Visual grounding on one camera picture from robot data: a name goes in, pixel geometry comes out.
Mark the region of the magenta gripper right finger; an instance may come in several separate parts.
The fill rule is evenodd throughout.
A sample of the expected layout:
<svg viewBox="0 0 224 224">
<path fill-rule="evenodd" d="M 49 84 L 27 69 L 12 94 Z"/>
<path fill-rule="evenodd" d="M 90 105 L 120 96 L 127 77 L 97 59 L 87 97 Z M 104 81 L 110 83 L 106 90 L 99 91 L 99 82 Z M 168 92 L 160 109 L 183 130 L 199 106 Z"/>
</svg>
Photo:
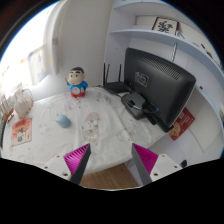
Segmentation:
<svg viewBox="0 0 224 224">
<path fill-rule="evenodd" d="M 168 155 L 156 153 L 140 145 L 132 144 L 132 157 L 144 185 L 150 184 L 182 169 Z"/>
</svg>

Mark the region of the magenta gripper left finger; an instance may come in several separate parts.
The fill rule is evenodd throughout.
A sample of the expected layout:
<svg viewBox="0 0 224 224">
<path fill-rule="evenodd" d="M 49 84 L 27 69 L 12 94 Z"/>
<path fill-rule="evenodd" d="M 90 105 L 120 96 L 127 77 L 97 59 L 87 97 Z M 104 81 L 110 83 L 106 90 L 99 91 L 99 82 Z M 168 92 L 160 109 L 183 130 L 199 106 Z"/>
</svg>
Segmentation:
<svg viewBox="0 0 224 224">
<path fill-rule="evenodd" d="M 90 154 L 91 146 L 86 144 L 66 155 L 54 156 L 43 166 L 43 169 L 79 185 Z"/>
</svg>

